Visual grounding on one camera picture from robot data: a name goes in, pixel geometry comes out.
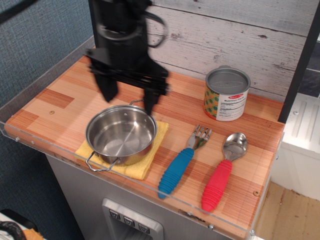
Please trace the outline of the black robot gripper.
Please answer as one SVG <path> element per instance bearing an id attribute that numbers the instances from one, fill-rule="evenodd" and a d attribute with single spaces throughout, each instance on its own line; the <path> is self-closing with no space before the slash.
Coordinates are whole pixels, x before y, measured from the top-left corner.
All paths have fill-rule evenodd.
<path id="1" fill-rule="evenodd" d="M 147 20 L 163 25 L 160 40 L 148 41 Z M 150 116 L 160 95 L 169 90 L 168 71 L 149 56 L 149 48 L 157 48 L 165 39 L 165 22 L 154 14 L 143 14 L 139 20 L 129 21 L 129 29 L 113 31 L 102 21 L 96 24 L 101 46 L 88 50 L 91 72 L 104 99 L 113 100 L 118 94 L 118 82 L 144 89 L 144 110 Z"/>

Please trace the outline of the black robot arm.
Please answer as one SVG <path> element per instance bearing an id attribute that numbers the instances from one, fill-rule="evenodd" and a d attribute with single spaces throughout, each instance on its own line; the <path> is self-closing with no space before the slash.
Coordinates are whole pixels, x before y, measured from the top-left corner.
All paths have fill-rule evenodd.
<path id="1" fill-rule="evenodd" d="M 91 0 L 95 48 L 86 52 L 104 99 L 110 102 L 118 94 L 118 82 L 141 88 L 148 115 L 169 90 L 169 72 L 148 53 L 168 32 L 165 22 L 147 11 L 151 5 L 150 0 Z"/>

